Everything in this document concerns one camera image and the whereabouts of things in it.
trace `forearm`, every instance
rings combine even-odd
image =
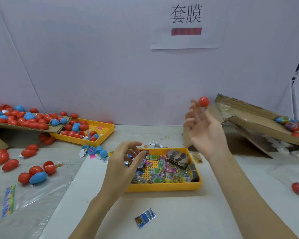
[[[244,239],[298,238],[263,200],[229,151],[209,161]]]
[[[68,239],[94,239],[104,217],[115,201],[116,199],[99,192],[90,202],[84,216]]]

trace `blue candy wrapper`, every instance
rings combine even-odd
[[[153,220],[156,217],[155,213],[152,211],[151,208],[144,211],[140,216],[135,218],[136,224],[139,229],[141,229],[144,225],[149,223],[151,220]]]

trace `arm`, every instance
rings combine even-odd
[[[298,238],[267,205],[230,153],[219,122],[192,100],[184,132],[209,162],[244,239]]]
[[[105,178],[100,192],[94,197],[86,210],[84,216],[76,226],[68,239],[94,239],[98,229],[114,203],[123,194],[131,183],[136,169],[146,151],[140,152],[136,146],[141,142],[122,142],[109,159]],[[133,163],[126,167],[124,160],[132,161],[125,154],[130,154],[134,158]]]

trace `hand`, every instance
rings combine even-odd
[[[136,169],[143,160],[146,151],[139,151],[136,146],[142,145],[138,141],[126,141],[120,143],[110,157],[102,184],[101,191],[118,199],[130,185],[135,176]],[[125,157],[130,154],[134,158],[129,167],[124,165],[124,160],[132,161]]]
[[[193,102],[185,119],[184,130],[188,131],[191,142],[207,160],[229,151],[221,124],[208,110],[201,111]]]

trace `yellow plastic tray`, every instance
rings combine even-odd
[[[76,144],[81,144],[81,145],[89,145],[94,146],[95,148],[100,145],[101,143],[104,142],[105,139],[108,138],[113,132],[114,132],[114,125],[109,124],[109,123],[104,123],[104,122],[97,122],[97,121],[91,121],[91,120],[86,120],[86,119],[78,119],[79,121],[86,121],[88,123],[89,129],[87,131],[84,131],[85,133],[89,133],[91,131],[96,131],[99,135],[103,134],[102,136],[99,137],[98,140],[95,142],[85,140],[82,138],[74,138],[66,135],[61,135],[58,133],[50,133],[52,137],[55,137],[56,139],[63,140],[66,142],[72,142]]]
[[[189,156],[189,163],[193,163],[193,158],[191,157],[191,154],[189,153],[187,148],[145,148],[145,149],[139,149],[141,150],[149,150],[150,155],[164,155],[166,156],[166,152],[170,149],[176,149],[182,153],[186,153]],[[158,161],[153,161],[153,166],[151,168],[157,168]],[[150,177],[149,169],[145,169],[145,173],[142,175],[142,177],[148,179]],[[137,185],[130,185],[128,189],[125,192],[148,192],[148,191],[172,191],[172,190],[198,190],[201,186],[201,177],[197,171],[197,174],[199,176],[198,182],[189,182],[189,183],[164,183],[164,184],[137,184]]]

